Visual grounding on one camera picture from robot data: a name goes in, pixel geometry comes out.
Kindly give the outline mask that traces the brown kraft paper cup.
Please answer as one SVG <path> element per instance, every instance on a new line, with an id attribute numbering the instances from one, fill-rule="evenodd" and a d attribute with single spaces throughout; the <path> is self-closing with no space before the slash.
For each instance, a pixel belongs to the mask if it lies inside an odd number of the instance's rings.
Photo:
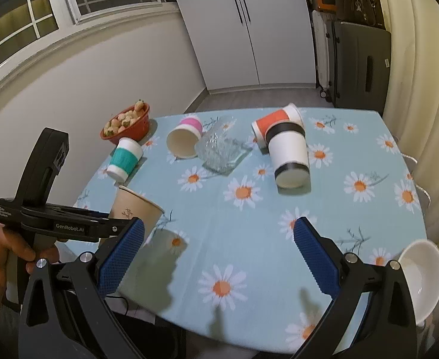
<path id="1" fill-rule="evenodd" d="M 145 226 L 144 241 L 142 243 L 142 247 L 144 247 L 148 243 L 151 232 L 163 213 L 164 210 L 156 203 L 120 185 L 117 189 L 109 217 L 113 219 L 130 220 L 133 217 L 141 219 Z"/>

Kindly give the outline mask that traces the teal sleeve white cup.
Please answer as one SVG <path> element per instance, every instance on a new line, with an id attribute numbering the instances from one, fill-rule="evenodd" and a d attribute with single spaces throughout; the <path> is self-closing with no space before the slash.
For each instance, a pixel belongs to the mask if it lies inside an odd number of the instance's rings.
<path id="1" fill-rule="evenodd" d="M 121 138 L 107 167 L 107 175 L 117 183 L 126 182 L 142 156 L 142 146 L 137 141 Z"/>

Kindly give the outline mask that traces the black banded white cup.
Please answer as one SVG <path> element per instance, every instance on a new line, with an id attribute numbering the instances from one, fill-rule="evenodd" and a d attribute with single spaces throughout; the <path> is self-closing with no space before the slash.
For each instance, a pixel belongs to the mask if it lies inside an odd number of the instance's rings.
<path id="1" fill-rule="evenodd" d="M 296 189 L 308 183 L 310 166 L 303 127 L 290 121 L 275 124 L 267 131 L 266 142 L 279 188 Z"/>

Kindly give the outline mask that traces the pink sleeve white cup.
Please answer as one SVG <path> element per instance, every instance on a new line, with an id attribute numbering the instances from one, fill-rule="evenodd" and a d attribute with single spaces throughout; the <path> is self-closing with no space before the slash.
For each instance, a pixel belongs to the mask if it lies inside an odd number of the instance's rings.
<path id="1" fill-rule="evenodd" d="M 195 145 L 202 137 L 202 122 L 195 115 L 188 115 L 167 135 L 167 148 L 176 158 L 192 159 L 197 156 Z"/>

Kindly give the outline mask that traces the orange sleeve white cup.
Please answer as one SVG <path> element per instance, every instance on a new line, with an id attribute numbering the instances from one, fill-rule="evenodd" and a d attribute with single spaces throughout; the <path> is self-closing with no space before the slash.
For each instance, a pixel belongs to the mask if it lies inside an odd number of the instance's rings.
<path id="1" fill-rule="evenodd" d="M 269 113 L 268 115 L 251 123 L 256 143 L 260 149 L 265 149 L 267 147 L 267 131 L 275 124 L 283 121 L 294 122 L 301 127 L 304 127 L 301 112 L 299 111 L 298 107 L 293 103 L 289 103 L 285 107 L 273 113 Z"/>

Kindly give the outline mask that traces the blue daisy tablecloth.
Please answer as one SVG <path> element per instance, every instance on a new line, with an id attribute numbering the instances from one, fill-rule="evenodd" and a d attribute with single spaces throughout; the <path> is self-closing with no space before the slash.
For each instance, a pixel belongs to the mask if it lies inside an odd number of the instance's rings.
<path id="1" fill-rule="evenodd" d="M 167 149 L 178 116 L 158 118 L 128 188 L 163 216 L 119 286 L 122 296 L 200 335 L 294 352 L 327 309 L 293 241 L 305 216 L 365 263 L 383 265 L 426 235 L 414 184 L 392 134 L 372 111 L 305 108 L 311 184 L 282 190 L 251 124 L 265 109 L 200 113 L 249 152 L 229 175 Z"/>

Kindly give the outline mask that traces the beige ceramic mug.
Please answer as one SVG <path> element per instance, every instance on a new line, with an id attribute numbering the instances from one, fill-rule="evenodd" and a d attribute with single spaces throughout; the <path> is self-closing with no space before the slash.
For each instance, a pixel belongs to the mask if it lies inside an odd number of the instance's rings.
<path id="1" fill-rule="evenodd" d="M 418 239 L 397 261 L 410 290 L 416 325 L 422 326 L 439 301 L 439 248 L 430 240 Z"/>

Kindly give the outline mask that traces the red bowl of strawberries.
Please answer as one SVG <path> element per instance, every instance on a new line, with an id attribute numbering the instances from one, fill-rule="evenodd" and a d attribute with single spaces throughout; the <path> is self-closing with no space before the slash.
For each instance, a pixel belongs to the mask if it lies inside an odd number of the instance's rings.
<path id="1" fill-rule="evenodd" d="M 138 100 L 134 105 L 112 117 L 100 131 L 100 138 L 119 144 L 122 138 L 143 139 L 150 130 L 150 105 Z"/>

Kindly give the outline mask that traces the clear glass tumbler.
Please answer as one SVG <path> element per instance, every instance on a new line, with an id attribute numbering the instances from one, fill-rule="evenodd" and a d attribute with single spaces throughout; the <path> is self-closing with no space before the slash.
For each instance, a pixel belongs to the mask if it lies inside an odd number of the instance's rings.
<path id="1" fill-rule="evenodd" d="M 251 153 L 234 116 L 221 116 L 194 145 L 202 166 L 214 174 L 228 176 Z"/>

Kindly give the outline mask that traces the dark grey suitcase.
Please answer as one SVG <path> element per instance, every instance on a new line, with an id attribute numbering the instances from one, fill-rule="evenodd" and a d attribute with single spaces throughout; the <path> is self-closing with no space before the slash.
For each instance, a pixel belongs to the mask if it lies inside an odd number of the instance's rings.
<path id="1" fill-rule="evenodd" d="M 383 113 L 391 67 L 391 33 L 339 20 L 329 23 L 329 31 L 333 104 Z"/>

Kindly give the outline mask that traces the cream curtain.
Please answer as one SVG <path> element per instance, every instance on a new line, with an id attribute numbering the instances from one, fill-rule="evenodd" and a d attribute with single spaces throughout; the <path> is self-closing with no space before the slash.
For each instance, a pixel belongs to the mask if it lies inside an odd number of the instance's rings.
<path id="1" fill-rule="evenodd" d="M 392 34 L 392 64 L 384 110 L 401 152 L 414 157 L 416 183 L 432 199 L 427 236 L 439 242 L 439 3 L 380 0 Z"/>

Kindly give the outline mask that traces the white suitcase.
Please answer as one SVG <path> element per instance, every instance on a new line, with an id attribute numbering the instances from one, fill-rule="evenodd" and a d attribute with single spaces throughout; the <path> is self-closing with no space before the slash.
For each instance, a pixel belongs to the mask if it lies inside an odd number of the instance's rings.
<path id="1" fill-rule="evenodd" d="M 316 57 L 316 71 L 320 96 L 327 102 L 333 102 L 334 94 L 334 47 L 332 24 L 334 15 L 318 10 L 311 12 L 312 28 L 314 32 L 314 47 Z"/>

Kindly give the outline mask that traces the white double door cabinet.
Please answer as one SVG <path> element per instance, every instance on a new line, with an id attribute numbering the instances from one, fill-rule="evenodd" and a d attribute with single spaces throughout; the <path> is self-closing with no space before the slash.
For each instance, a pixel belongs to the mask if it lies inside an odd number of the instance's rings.
<path id="1" fill-rule="evenodd" d="M 209 92 L 312 88 L 306 0 L 176 0 Z"/>

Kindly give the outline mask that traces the black handbag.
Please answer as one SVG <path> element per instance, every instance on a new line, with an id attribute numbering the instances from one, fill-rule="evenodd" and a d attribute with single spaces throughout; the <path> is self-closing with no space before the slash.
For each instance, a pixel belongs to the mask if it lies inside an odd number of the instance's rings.
<path id="1" fill-rule="evenodd" d="M 335 0 L 335 2 L 338 20 L 385 29 L 380 0 Z"/>

